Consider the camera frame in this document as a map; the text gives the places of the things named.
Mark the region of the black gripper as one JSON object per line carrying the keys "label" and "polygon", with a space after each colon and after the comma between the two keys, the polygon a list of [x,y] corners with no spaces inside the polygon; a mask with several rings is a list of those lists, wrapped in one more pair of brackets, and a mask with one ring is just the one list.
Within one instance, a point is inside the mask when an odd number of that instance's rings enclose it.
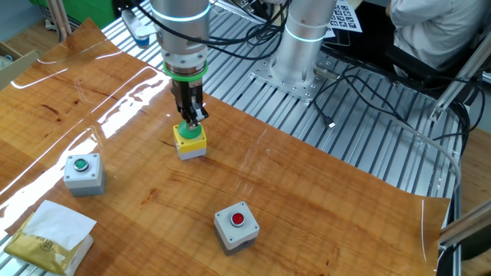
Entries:
{"label": "black gripper", "polygon": [[172,79],[172,83],[171,91],[186,128],[198,127],[209,117],[203,107],[203,80],[188,82]]}

